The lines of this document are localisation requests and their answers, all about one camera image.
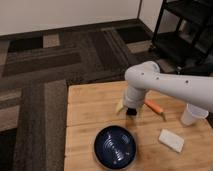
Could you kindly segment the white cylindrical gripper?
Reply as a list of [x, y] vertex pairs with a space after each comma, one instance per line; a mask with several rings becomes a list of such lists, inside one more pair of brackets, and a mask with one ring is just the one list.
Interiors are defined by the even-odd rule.
[[145, 95], [146, 91], [144, 89], [137, 89], [132, 86], [128, 86], [124, 92], [123, 99], [120, 99], [117, 103], [115, 113], [119, 114], [124, 109], [125, 105], [127, 108], [137, 109], [138, 117], [143, 117], [145, 110], [145, 105], [143, 105]]

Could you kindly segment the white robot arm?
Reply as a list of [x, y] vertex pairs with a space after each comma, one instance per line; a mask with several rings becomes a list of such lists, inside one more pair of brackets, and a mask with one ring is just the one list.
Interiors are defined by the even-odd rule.
[[154, 90], [213, 113], [213, 77], [164, 74], [159, 65], [148, 61], [129, 67], [124, 74], [127, 88], [115, 113], [142, 107], [145, 96]]

